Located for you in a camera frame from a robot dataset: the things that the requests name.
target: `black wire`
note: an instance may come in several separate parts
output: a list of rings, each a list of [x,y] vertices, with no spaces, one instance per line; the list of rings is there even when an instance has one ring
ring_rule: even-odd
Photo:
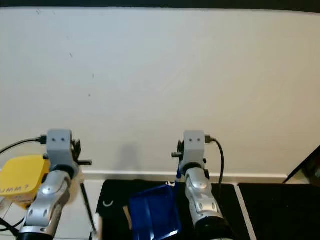
[[[29,139],[25,139],[25,140],[21,140],[21,141],[17,141],[9,146],[6,146],[5,148],[1,149],[0,150],[0,154],[3,154],[5,151],[9,150],[9,149],[12,149],[18,145],[21,145],[21,144],[25,144],[25,143],[30,143],[30,142],[38,142],[39,141],[39,138],[36,137],[36,138],[29,138]]]
[[[13,144],[11,144],[9,146],[6,146],[5,148],[1,149],[0,150],[0,155],[3,154],[4,152],[8,151],[9,149],[12,149],[12,148],[18,146],[18,145],[26,144],[26,143],[32,143],[32,142],[40,142],[40,143],[42,143],[42,141],[45,141],[46,139],[47,138],[45,136],[40,136],[40,137],[36,137],[36,138],[29,138],[29,139],[17,141],[15,143],[13,143]],[[15,225],[13,225],[11,227],[15,228],[15,227],[19,226],[23,221],[24,221],[24,218],[21,219],[19,222],[17,222]],[[9,230],[10,229],[8,229],[8,228],[2,228],[2,229],[0,229],[0,232],[5,232],[5,231],[9,231]]]
[[[20,224],[22,224],[22,222],[25,220],[25,218],[22,218],[19,222],[17,222],[15,225],[13,225],[12,227],[15,228],[17,226],[19,226]],[[8,228],[2,228],[0,229],[0,232],[5,232],[5,231],[8,231],[9,229]]]
[[[221,170],[220,170],[220,177],[219,177],[219,194],[218,194],[218,198],[221,198],[221,188],[222,188],[222,180],[224,178],[224,171],[225,171],[225,155],[224,155],[224,151],[222,149],[222,146],[220,144],[220,142],[218,142],[217,139],[215,138],[211,138],[212,142],[215,142],[218,145],[218,148],[220,150],[220,155],[221,155]]]

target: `black cable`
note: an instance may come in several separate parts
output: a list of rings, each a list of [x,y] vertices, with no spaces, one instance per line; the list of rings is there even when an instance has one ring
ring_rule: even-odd
[[[217,139],[215,138],[211,138],[212,142],[215,142],[218,145],[218,148],[220,150],[220,155],[221,155],[221,170],[220,170],[220,177],[219,177],[219,194],[218,194],[218,198],[221,198],[221,188],[222,188],[222,180],[224,178],[224,171],[225,171],[225,155],[224,155],[224,151],[222,149],[222,146],[220,144],[220,142],[218,142]]]
[[[46,144],[47,143],[47,136],[46,135],[41,135],[39,137],[35,137],[35,138],[28,138],[25,140],[21,140],[21,141],[17,141],[9,146],[6,146],[5,148],[0,150],[0,155],[3,154],[4,152],[8,151],[9,149],[12,149],[18,145],[21,144],[26,144],[26,143],[32,143],[32,142],[38,142],[40,144]],[[2,228],[0,229],[0,232],[5,232],[5,231],[13,231],[15,229],[15,227],[19,226],[22,222],[24,221],[24,218],[21,219],[19,222],[17,222],[15,225],[11,226],[9,223],[7,223],[5,220],[3,220],[0,217],[0,224],[7,226],[7,228]]]
[[[39,137],[35,137],[35,138],[29,138],[29,139],[25,139],[25,140],[21,140],[21,141],[17,141],[9,146],[6,146],[5,148],[0,150],[0,154],[3,154],[5,151],[8,151],[9,149],[12,149],[18,145],[21,144],[26,144],[26,143],[32,143],[32,142],[38,142],[40,144],[46,144],[47,142],[47,136],[46,135],[41,135]]]
[[[12,227],[13,228],[16,228],[17,226],[19,226],[20,224],[22,224],[22,222],[25,220],[25,218],[22,218],[19,222],[17,222],[15,225],[13,225]],[[5,231],[8,231],[9,229],[8,228],[2,228],[0,229],[0,232],[5,232]]]

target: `black metal rod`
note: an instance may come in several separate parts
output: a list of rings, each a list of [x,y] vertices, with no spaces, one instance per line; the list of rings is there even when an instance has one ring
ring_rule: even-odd
[[[85,184],[84,183],[80,183],[80,187],[81,187],[81,192],[82,192],[82,195],[83,195],[86,211],[88,212],[90,223],[92,225],[93,233],[96,234],[97,233],[97,229],[96,229],[96,226],[95,226],[95,223],[94,223],[94,218],[92,217],[91,208],[90,208],[90,204],[89,204],[89,200],[88,200],[88,195],[87,195],[87,191],[86,191],[86,188],[85,188]]]

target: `white tape line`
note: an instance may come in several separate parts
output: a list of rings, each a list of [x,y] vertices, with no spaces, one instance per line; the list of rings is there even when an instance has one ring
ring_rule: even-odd
[[[244,197],[241,194],[241,190],[240,190],[239,186],[235,185],[234,186],[234,190],[235,190],[236,196],[238,197],[238,201],[239,201],[239,204],[240,204],[240,207],[241,207],[241,210],[242,210],[242,215],[243,215],[243,218],[244,218],[244,221],[245,221],[245,224],[246,224],[246,228],[248,229],[248,233],[249,233],[250,239],[251,240],[257,240],[256,234],[255,234],[255,230],[254,230],[254,227],[252,226],[252,223],[250,221],[250,216],[249,216],[249,213],[247,211],[245,200],[244,200]]]

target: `white baseboard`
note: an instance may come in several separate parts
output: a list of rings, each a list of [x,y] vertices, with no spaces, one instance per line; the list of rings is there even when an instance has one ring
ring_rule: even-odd
[[[84,170],[85,179],[88,180],[134,180],[141,179],[147,181],[171,181],[176,180],[176,172],[170,171],[105,171],[105,170]],[[210,174],[210,181],[218,182],[219,174]],[[281,184],[287,175],[285,174],[243,174],[225,173],[223,182],[229,184],[237,183],[257,183],[257,184]]]

